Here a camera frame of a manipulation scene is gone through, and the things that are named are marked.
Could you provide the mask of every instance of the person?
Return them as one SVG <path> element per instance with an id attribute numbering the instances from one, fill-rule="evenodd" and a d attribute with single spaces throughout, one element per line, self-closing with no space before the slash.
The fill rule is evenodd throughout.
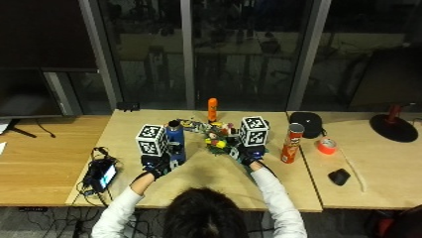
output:
<path id="1" fill-rule="evenodd" d="M 301 213 L 293 205 L 278 178 L 262 162 L 241 158 L 238 162 L 252 169 L 252 177 L 262 192 L 264 201 L 274 219 L 274 237 L 308 237 Z M 92 237 L 124 237 L 123 230 L 135 205 L 144 198 L 148 186 L 165 174 L 165 166 L 139 176 L 111 202 L 92 228 Z M 190 188 L 169 205 L 164 238 L 244 238 L 248 237 L 242 212 L 234 202 L 209 188 Z"/>

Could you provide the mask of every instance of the yellow object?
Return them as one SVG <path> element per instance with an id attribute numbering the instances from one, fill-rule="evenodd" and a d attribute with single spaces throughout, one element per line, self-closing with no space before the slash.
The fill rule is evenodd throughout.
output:
<path id="1" fill-rule="evenodd" d="M 218 141 L 214 146 L 222 149 L 225 147 L 225 141 Z"/>
<path id="2" fill-rule="evenodd" d="M 222 122 L 212 122 L 210 123 L 213 126 L 221 127 L 222 126 Z"/>

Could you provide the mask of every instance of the black glove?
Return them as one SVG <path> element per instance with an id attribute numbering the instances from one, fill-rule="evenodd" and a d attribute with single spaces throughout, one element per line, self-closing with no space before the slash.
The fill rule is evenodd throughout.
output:
<path id="1" fill-rule="evenodd" d="M 149 173 L 155 176 L 155 179 L 157 180 L 160 177 L 166 175 L 172 171 L 170 169 L 170 160 L 161 162 L 157 167 L 155 167 L 152 170 L 149 170 Z"/>
<path id="2" fill-rule="evenodd" d="M 246 155 L 238 155 L 237 161 L 245 165 L 246 167 L 250 166 L 250 164 L 257 161 L 254 158 L 248 157 Z"/>

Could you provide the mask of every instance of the wooden desk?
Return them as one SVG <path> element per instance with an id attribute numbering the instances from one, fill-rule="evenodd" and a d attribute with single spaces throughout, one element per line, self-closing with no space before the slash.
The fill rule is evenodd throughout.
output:
<path id="1" fill-rule="evenodd" d="M 96 144 L 109 116 L 40 119 L 57 138 L 41 130 L 33 119 L 16 128 L 37 135 L 16 132 L 0 135 L 7 142 L 0 156 L 0 205 L 64 206 L 87 156 Z"/>
<path id="2" fill-rule="evenodd" d="M 265 163 L 272 168 L 286 186 L 292 200 L 301 211 L 322 211 L 314 186 L 298 155 L 297 161 L 286 165 L 280 161 L 280 150 L 285 139 L 288 120 L 284 112 L 218 112 L 222 122 L 232 122 L 240 126 L 244 116 L 261 115 L 270 123 L 272 131 L 269 144 L 270 153 L 265 155 Z M 97 146 L 107 147 L 109 154 L 120 162 L 119 175 L 111 185 L 111 193 L 117 196 L 133 179 L 141 174 L 140 152 L 135 142 L 144 124 L 164 124 L 177 118 L 208 120 L 208 113 L 198 111 L 141 110 L 137 112 L 115 111 Z M 266 210 L 261 192 L 246 175 L 244 167 L 226 155 L 214 156 L 206 149 L 204 135 L 186 132 L 188 161 L 173 172 L 160 178 L 147 189 L 145 198 L 139 207 L 166 207 L 173 198 L 189 187 L 208 186 L 228 195 L 240 208 L 248 210 Z M 87 166 L 77 181 L 83 180 Z M 67 204 L 89 205 L 73 188 Z M 91 196 L 89 201 L 100 205 L 100 201 Z"/>
<path id="3" fill-rule="evenodd" d="M 324 155 L 316 148 L 318 139 L 304 139 L 302 150 L 314 178 L 324 208 L 405 209 L 422 203 L 422 126 L 419 139 L 398 143 L 381 137 L 368 119 L 374 113 L 318 112 L 329 137 L 341 148 Z M 346 157 L 362 177 L 361 186 Z M 344 168 L 352 177 L 337 186 L 328 174 Z"/>

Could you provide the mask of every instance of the white shirt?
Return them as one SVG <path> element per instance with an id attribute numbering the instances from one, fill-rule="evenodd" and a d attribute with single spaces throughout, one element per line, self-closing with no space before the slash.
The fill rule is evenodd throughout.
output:
<path id="1" fill-rule="evenodd" d="M 284 185 L 266 170 L 252 172 L 262 192 L 264 201 L 274 219 L 274 238 L 306 238 L 301 213 L 294 207 Z M 124 226 L 135 211 L 135 205 L 144 198 L 128 186 L 104 210 L 92 228 L 93 238 L 121 238 Z"/>

